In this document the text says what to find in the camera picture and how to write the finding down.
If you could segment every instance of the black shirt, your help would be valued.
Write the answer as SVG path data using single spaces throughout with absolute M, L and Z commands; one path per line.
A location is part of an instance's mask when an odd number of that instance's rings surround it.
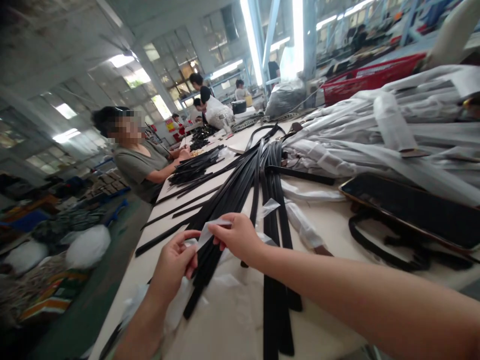
M 270 80 L 278 78 L 277 70 L 280 70 L 279 65 L 275 61 L 269 61 L 268 72 L 270 73 Z
M 200 88 L 200 100 L 203 104 L 206 104 L 207 101 L 210 100 L 211 95 L 212 95 L 212 92 L 208 87 L 202 86 Z

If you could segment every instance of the hand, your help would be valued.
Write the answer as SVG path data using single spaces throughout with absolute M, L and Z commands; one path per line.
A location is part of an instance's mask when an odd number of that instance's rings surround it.
M 188 148 L 184 148 L 180 150 L 180 153 L 178 154 L 178 160 L 179 161 L 184 161 L 190 159 L 190 146 Z
M 158 294 L 158 298 L 170 304 L 180 289 L 182 278 L 192 278 L 198 266 L 197 247 L 186 247 L 186 239 L 198 238 L 198 230 L 183 231 L 173 237 L 160 253 L 150 288 Z
M 215 235 L 213 244 L 220 244 L 220 250 L 228 248 L 240 260 L 249 262 L 251 255 L 259 251 L 264 242 L 260 240 L 250 219 L 242 214 L 231 212 L 221 216 L 231 222 L 231 228 L 209 224 L 208 230 Z

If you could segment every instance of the dark hair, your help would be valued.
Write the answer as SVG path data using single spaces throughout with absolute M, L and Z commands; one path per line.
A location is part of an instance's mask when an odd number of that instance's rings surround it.
M 100 134 L 108 138 L 109 133 L 116 129 L 115 119 L 120 115 L 131 116 L 132 114 L 125 106 L 105 106 L 91 113 L 91 121 Z
M 202 86 L 202 84 L 204 83 L 204 78 L 199 73 L 192 73 L 188 79 L 192 84 L 195 83 Z

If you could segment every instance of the person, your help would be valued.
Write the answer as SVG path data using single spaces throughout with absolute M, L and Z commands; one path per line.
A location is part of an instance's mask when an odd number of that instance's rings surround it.
M 203 85 L 204 78 L 199 73 L 193 73 L 189 78 L 195 90 L 200 92 L 200 98 L 193 100 L 193 106 L 201 112 L 203 123 L 210 125 L 218 130 L 222 129 L 224 122 L 219 115 L 224 115 L 226 121 L 233 121 L 234 113 L 228 106 L 218 101 L 210 89 Z
M 154 203 L 163 183 L 180 161 L 190 159 L 190 148 L 168 152 L 143 138 L 140 119 L 128 107 L 106 106 L 91 117 L 100 134 L 117 143 L 113 159 L 134 194 Z
M 365 24 L 360 24 L 358 26 L 358 29 L 356 30 L 355 35 L 353 36 L 353 39 L 351 40 L 351 47 L 353 49 L 353 53 L 356 53 L 364 46 L 367 35 L 367 27 L 365 26 Z
M 276 61 L 268 62 L 268 73 L 270 74 L 270 80 L 280 77 L 280 67 Z
M 235 100 L 245 100 L 247 96 L 250 95 L 249 91 L 244 88 L 244 81 L 242 79 L 238 79 L 235 83 L 236 90 L 235 90 Z
M 185 125 L 180 120 L 180 115 L 178 115 L 177 113 L 173 113 L 171 115 L 171 119 L 173 120 L 173 126 L 175 127 L 175 130 L 178 130 L 178 133 L 181 136 L 185 136 Z
M 309 298 L 392 358 L 480 359 L 476 300 L 390 267 L 270 246 L 259 239 L 246 215 L 221 218 L 231 228 L 208 225 L 221 251 L 228 248 L 251 268 Z M 184 231 L 161 250 L 116 360 L 147 360 L 160 347 L 167 307 L 182 277 L 191 279 L 198 266 L 196 246 L 186 247 L 184 240 L 199 235 Z

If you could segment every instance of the red crate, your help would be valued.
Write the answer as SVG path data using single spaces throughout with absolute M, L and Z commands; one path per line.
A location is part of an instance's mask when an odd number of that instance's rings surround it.
M 325 105 L 330 106 L 350 98 L 361 90 L 373 90 L 383 85 L 412 75 L 417 63 L 425 53 L 401 57 L 376 65 L 361 67 L 335 77 L 321 88 L 325 94 Z

